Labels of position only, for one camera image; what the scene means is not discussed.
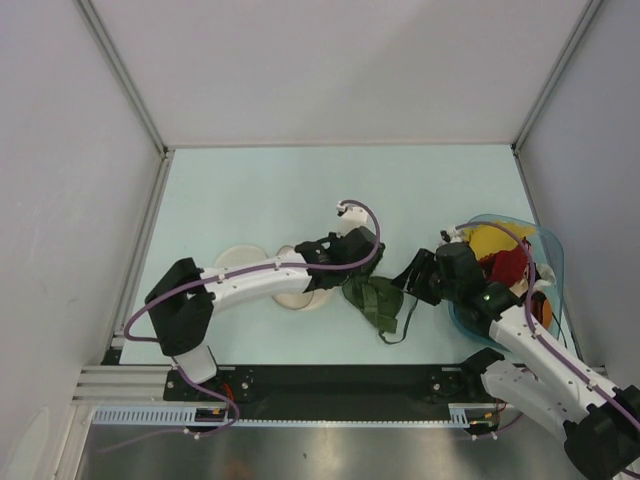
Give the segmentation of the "round beige mesh laundry bag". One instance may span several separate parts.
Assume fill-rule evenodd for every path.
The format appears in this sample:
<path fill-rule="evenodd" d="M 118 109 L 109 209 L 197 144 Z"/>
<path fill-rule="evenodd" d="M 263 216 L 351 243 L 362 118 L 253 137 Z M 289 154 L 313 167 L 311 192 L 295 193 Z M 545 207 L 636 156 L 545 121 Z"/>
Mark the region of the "round beige mesh laundry bag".
<path fill-rule="evenodd" d="M 216 259 L 214 267 L 207 271 L 212 275 L 224 274 L 221 283 L 206 286 L 208 291 L 215 294 L 214 311 L 222 312 L 265 297 L 272 297 L 279 306 L 292 311 L 311 311 L 324 306 L 337 288 L 305 291 L 303 287 L 309 284 L 306 283 L 303 270 L 268 268 L 230 279 L 230 272 L 255 265 L 272 265 L 279 259 L 298 263 L 299 259 L 294 255 L 293 247 L 289 245 L 282 246 L 275 258 L 269 258 L 264 250 L 253 245 L 238 245 L 224 251 Z"/>

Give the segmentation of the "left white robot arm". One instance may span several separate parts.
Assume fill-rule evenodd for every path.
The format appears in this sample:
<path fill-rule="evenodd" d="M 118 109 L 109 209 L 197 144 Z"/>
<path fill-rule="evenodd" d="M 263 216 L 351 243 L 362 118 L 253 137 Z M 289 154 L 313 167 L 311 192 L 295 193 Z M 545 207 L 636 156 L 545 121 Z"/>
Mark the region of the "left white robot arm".
<path fill-rule="evenodd" d="M 234 268 L 202 269 L 192 258 L 175 262 L 145 298 L 164 356 L 186 374 L 197 398 L 221 387 L 206 333 L 216 313 L 263 297 L 330 290 L 375 269 L 385 249 L 365 226 L 300 243 L 273 258 Z"/>

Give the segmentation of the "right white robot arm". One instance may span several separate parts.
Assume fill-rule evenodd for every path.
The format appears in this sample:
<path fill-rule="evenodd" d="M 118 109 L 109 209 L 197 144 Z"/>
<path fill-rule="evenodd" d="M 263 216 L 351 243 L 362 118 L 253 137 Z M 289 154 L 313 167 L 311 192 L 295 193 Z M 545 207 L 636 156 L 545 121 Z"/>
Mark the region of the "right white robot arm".
<path fill-rule="evenodd" d="M 418 251 L 393 280 L 405 293 L 436 306 L 452 303 L 472 331 L 509 350 L 522 368 L 498 352 L 463 373 L 473 401 L 490 395 L 516 407 L 563 446 L 588 479 L 612 479 L 639 459 L 639 389 L 621 388 L 572 355 L 507 286 L 490 281 L 465 243 Z"/>

